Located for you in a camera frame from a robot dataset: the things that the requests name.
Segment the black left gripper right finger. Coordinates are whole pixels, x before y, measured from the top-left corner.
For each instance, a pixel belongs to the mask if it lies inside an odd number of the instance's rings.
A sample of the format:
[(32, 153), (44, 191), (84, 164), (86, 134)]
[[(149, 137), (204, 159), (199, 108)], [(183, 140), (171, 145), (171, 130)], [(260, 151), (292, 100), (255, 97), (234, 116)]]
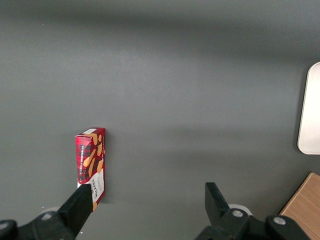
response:
[(231, 226), (231, 209), (214, 182), (205, 184), (205, 210), (213, 227)]

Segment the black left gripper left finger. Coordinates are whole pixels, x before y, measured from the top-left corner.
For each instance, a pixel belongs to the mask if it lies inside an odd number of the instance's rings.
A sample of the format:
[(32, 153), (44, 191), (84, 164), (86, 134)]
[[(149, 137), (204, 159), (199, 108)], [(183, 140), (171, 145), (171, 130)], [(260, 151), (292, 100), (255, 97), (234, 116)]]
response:
[(92, 188), (82, 184), (58, 209), (65, 226), (76, 237), (92, 213)]

